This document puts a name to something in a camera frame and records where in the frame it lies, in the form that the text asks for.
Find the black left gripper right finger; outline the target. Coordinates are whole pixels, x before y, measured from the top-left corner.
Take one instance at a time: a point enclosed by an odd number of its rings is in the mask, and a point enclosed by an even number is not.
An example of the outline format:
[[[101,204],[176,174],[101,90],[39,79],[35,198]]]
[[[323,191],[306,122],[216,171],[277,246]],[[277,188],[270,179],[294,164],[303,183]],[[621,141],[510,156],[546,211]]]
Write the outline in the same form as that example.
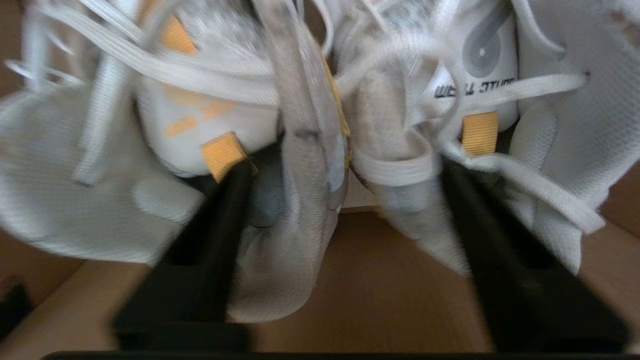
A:
[[[621,354],[627,325],[461,164],[441,185],[499,353]]]

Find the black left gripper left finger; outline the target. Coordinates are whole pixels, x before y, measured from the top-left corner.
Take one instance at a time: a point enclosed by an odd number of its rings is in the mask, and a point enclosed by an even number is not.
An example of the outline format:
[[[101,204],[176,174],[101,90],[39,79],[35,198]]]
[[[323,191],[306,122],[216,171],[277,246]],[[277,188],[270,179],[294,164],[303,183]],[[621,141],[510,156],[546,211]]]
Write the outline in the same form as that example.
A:
[[[114,319],[129,352],[245,352],[250,333],[226,322],[254,169],[238,162],[209,194]]]

